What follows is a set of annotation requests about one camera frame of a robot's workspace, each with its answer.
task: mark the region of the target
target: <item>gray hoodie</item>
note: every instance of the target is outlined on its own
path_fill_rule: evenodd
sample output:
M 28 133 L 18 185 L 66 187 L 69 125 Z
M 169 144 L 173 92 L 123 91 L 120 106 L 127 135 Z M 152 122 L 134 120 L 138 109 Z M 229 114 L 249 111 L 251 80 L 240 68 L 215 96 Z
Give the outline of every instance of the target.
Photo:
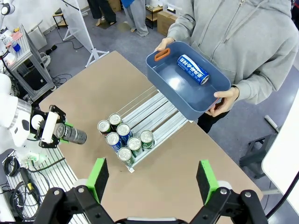
M 181 0 L 168 37 L 190 45 L 258 104 L 277 91 L 298 51 L 289 0 Z

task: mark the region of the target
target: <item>green can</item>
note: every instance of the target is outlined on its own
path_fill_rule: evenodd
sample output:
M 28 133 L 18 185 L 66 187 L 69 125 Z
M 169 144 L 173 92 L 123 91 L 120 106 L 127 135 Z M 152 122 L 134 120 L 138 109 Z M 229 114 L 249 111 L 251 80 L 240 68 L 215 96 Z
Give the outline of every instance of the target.
M 107 137 L 107 135 L 112 132 L 110 124 L 107 120 L 101 120 L 98 123 L 98 131 L 104 136 Z
M 122 124 L 121 116 L 118 113 L 111 114 L 108 118 L 108 121 L 115 132 L 118 125 Z
M 131 167 L 135 162 L 135 159 L 134 159 L 134 156 L 133 156 L 131 150 L 128 149 L 127 147 L 121 148 L 118 151 L 117 156 L 121 161 L 123 161 L 129 167 Z
M 140 140 L 142 142 L 142 148 L 145 151 L 151 150 L 155 145 L 153 132 L 145 130 L 140 134 Z
M 132 151 L 133 156 L 135 157 L 139 156 L 143 152 L 140 138 L 137 137 L 129 138 L 128 148 Z

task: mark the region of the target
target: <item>blue plastic bin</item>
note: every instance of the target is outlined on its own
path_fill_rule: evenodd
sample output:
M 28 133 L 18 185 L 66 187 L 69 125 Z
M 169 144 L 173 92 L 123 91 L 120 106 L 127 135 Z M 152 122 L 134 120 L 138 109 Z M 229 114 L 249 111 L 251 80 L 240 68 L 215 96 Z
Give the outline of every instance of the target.
M 227 91 L 229 79 L 214 65 L 184 42 L 174 42 L 162 52 L 146 58 L 148 80 L 188 119 L 196 120 L 218 100 L 217 91 Z M 178 58 L 186 54 L 210 74 L 209 80 L 199 85 L 177 65 Z

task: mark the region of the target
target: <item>can lid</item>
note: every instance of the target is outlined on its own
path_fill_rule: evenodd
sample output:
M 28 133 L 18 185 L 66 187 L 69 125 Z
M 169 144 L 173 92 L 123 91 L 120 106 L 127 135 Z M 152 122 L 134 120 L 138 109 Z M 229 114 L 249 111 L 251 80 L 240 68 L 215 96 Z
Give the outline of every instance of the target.
M 124 148 L 121 148 L 118 153 L 118 158 L 121 160 L 121 161 L 128 161 L 131 157 L 132 157 L 132 153 L 131 153 L 131 150 L 129 150 L 128 148 L 124 147 Z
M 98 130 L 100 132 L 106 132 L 108 131 L 110 128 L 110 124 L 107 120 L 101 120 L 99 123 L 98 123 Z
M 128 148 L 135 151 L 140 149 L 141 147 L 141 140 L 137 137 L 129 138 L 128 140 Z
M 130 127 L 127 124 L 120 124 L 117 126 L 116 132 L 120 136 L 126 136 L 127 134 L 130 133 Z
M 204 77 L 204 79 L 201 81 L 201 85 L 205 84 L 207 82 L 207 80 L 209 80 L 210 75 L 207 75 L 206 77 Z
M 106 142 L 111 146 L 116 145 L 119 142 L 119 140 L 120 137 L 115 132 L 109 133 L 106 137 Z
M 153 138 L 154 138 L 153 132 L 151 132 L 149 130 L 143 131 L 140 134 L 140 139 L 144 143 L 151 142 L 153 140 Z
M 109 117 L 109 122 L 112 125 L 118 125 L 121 122 L 121 116 L 117 113 L 113 113 Z
M 57 138 L 62 138 L 65 133 L 65 125 L 63 123 L 56 124 L 53 133 Z

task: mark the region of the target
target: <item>black pants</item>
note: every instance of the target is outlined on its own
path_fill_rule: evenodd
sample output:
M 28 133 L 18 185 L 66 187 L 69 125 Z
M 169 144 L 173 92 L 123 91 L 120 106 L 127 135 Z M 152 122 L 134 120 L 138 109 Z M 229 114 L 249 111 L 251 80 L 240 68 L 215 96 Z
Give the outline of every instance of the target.
M 217 116 L 215 118 L 208 115 L 208 114 L 206 114 L 206 113 L 204 113 L 203 115 L 201 115 L 198 118 L 197 125 L 199 127 L 201 127 L 201 129 L 204 130 L 205 133 L 208 133 L 211 130 L 213 124 L 215 124 L 221 118 L 224 118 L 228 114 L 228 112 L 222 113 L 222 114 L 220 114 L 219 116 Z
M 112 8 L 110 7 L 108 0 L 87 0 L 87 1 L 94 19 L 100 19 L 102 17 L 102 12 L 103 12 L 105 19 L 108 23 L 116 22 L 116 15 L 113 12 Z
M 297 29 L 299 30 L 299 8 L 294 6 L 292 9 L 292 20 L 294 21 Z

